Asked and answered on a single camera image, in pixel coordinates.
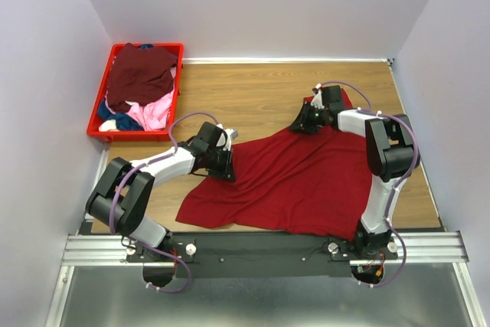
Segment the red t-shirt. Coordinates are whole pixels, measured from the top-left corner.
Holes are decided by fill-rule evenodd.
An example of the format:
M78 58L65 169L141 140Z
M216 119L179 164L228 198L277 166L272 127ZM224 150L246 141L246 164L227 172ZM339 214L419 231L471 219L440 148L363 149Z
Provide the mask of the red t-shirt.
M365 139L331 127L287 128L236 144L234 182L206 178L176 216L205 228L230 224L352 240L371 190Z

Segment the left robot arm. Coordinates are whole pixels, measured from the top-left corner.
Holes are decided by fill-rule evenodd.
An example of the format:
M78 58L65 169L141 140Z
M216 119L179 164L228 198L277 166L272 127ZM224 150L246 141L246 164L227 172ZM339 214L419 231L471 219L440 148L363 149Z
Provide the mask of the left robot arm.
M233 141L237 137L235 129L205 122L197 135L160 155L131 162L117 157L100 176L85 211L112 234L141 244L150 260L163 261L169 255L171 232L146 214L153 188L199 170L208 177L236 181Z

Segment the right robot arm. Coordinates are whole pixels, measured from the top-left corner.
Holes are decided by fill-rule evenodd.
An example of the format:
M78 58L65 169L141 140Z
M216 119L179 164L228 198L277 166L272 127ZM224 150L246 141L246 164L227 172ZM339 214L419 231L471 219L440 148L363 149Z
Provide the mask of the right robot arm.
M348 108L340 85L319 83L289 126L292 132L306 134L329 126L365 138L371 190L351 246L351 252L363 260L388 248L394 234L391 218L400 191L420 163L408 116L392 116L371 108L371 104L367 109Z

